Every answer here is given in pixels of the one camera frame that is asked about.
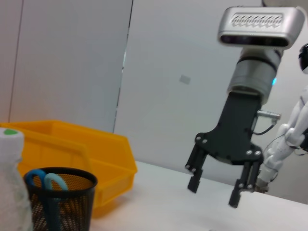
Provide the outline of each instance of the white robot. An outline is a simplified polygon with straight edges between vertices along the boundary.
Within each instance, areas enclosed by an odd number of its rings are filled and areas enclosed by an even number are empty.
[[[283,51],[296,41],[308,12],[308,0],[263,0],[262,5],[231,7],[222,17],[218,40],[223,45],[241,46],[243,51],[216,128],[197,134],[185,165],[193,173],[188,189],[194,193],[207,155],[228,164],[243,165],[229,201],[235,208],[241,191],[266,192],[283,160],[294,149],[308,147],[304,135],[308,131],[308,86],[268,151],[262,154],[262,149],[250,141],[258,116],[279,118],[260,109],[268,100]],[[308,74],[308,45],[301,49],[299,59],[302,70]]]

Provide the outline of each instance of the yellow plastic bin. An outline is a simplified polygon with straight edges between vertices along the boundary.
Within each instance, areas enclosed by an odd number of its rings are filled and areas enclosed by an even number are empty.
[[[23,176],[34,168],[74,167],[98,178],[93,208],[128,191],[137,172],[126,137],[60,121],[2,123],[25,134]]]

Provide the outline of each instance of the white wall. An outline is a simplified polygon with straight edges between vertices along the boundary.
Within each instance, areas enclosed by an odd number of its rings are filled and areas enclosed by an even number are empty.
[[[0,122],[8,122],[22,0],[0,1]]]
[[[223,11],[233,5],[259,3],[259,0],[134,1],[115,132],[129,137],[137,160],[185,170],[195,135],[210,131],[217,124],[240,52],[216,41]],[[296,45],[286,51],[277,84],[264,106],[283,113],[282,121],[287,120],[307,83],[297,62],[307,33],[305,28]],[[181,75],[191,78],[189,85],[179,82]],[[269,125],[268,120],[259,121],[256,130],[262,131]],[[277,128],[254,137],[253,141],[264,148],[275,137]],[[272,183],[270,193],[306,202],[306,162],[305,156],[289,158]],[[234,184],[241,170],[209,157],[204,164],[204,177]]]
[[[26,0],[11,121],[113,131],[131,0]]]

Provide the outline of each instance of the silver cylinder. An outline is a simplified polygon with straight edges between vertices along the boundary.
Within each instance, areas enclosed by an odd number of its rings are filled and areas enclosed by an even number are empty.
[[[265,104],[280,64],[282,53],[274,50],[243,49],[236,65],[228,92],[256,94]]]

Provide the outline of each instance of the table surface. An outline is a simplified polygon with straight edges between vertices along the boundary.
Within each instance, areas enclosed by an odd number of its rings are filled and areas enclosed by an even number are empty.
[[[233,187],[202,179],[197,194],[191,175],[137,162],[134,187],[97,211],[90,231],[304,231],[308,205],[243,192],[237,209]]]

